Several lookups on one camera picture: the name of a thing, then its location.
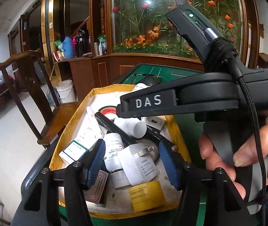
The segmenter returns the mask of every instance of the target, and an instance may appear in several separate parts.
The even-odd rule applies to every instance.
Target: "human hand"
[[[260,137],[263,157],[265,158],[268,155],[268,121],[266,121],[266,125],[260,129]],[[202,134],[199,138],[199,149],[202,159],[205,159],[206,161],[206,168],[208,170],[215,170],[217,167],[222,167],[227,172],[230,179],[234,182],[234,185],[242,198],[245,198],[246,191],[244,187],[235,182],[236,172],[234,167],[223,162],[222,158],[214,149],[212,142],[205,134]],[[254,135],[252,135],[234,154],[233,160],[236,167],[246,167],[259,162]]]

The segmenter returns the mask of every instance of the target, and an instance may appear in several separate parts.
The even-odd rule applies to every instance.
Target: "blue gripper pad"
[[[106,152],[106,145],[105,141],[98,140],[97,142],[101,142],[100,146],[98,148],[98,151],[95,154],[95,157],[88,169],[88,180],[87,180],[87,186],[91,188],[95,184],[97,175],[99,173],[100,167],[103,163],[103,157],[105,156]]]
[[[169,181],[171,185],[178,190],[181,184],[176,164],[172,158],[173,153],[174,151],[172,151],[171,147],[168,144],[165,144],[164,141],[159,143],[159,154],[165,167],[165,171],[167,172]]]

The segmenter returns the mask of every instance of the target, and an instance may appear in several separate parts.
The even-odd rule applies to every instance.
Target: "chair backrest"
[[[42,73],[46,79],[46,83],[48,85],[49,91],[52,95],[52,98],[54,99],[55,105],[59,106],[60,105],[59,101],[58,101],[56,94],[53,90],[53,87],[52,87],[52,84],[49,80],[48,74],[44,68],[43,61],[41,60],[40,49],[38,49],[36,51],[29,50],[29,51],[14,54],[5,62],[0,63],[0,71],[3,74],[5,83],[7,84],[7,87],[9,89],[14,101],[16,102],[21,114],[23,115],[24,119],[28,123],[28,125],[31,128],[31,130],[33,131],[33,133],[36,135],[37,139],[41,140],[42,135],[39,133],[38,129],[36,128],[36,126],[34,125],[32,120],[30,119],[28,113],[26,112],[15,88],[13,87],[13,85],[11,84],[11,81],[9,80],[9,76],[8,76],[8,73],[6,70],[6,68],[8,66],[10,66],[12,63],[17,64],[18,70],[19,70],[21,79],[23,81],[23,84],[25,85],[25,88],[27,89],[27,91],[31,95],[31,97],[34,100],[34,102],[36,103],[37,107],[39,108],[39,110],[40,110],[40,112],[45,120],[46,125],[48,125],[52,121],[53,113],[52,113],[51,107],[48,103],[47,97],[45,96],[45,94],[43,93],[43,90],[40,87],[40,81],[37,77],[37,74],[36,74],[36,71],[34,68],[34,63],[32,60],[33,56],[35,56],[37,61],[38,61],[38,64],[39,64],[39,66],[42,70]]]

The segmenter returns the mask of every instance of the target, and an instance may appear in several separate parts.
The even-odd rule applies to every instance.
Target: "white tiled floor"
[[[39,131],[44,119],[28,93],[20,99]],[[0,201],[4,203],[4,219],[11,221],[21,201],[20,186],[43,152],[15,102],[11,100],[0,113]]]

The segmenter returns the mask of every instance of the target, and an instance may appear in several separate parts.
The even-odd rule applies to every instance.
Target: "screw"
[[[223,174],[223,169],[222,169],[221,167],[218,167],[218,168],[217,168],[217,172],[218,172],[219,174]]]
[[[44,167],[42,170],[41,170],[41,173],[43,174],[46,174],[50,171],[50,169],[48,167]]]
[[[187,162],[185,162],[184,166],[187,168],[190,168],[190,167],[192,167],[192,163],[187,161]]]
[[[73,163],[73,166],[74,166],[74,167],[79,167],[81,164],[82,164],[82,163],[81,163],[80,161],[75,161],[75,162]]]

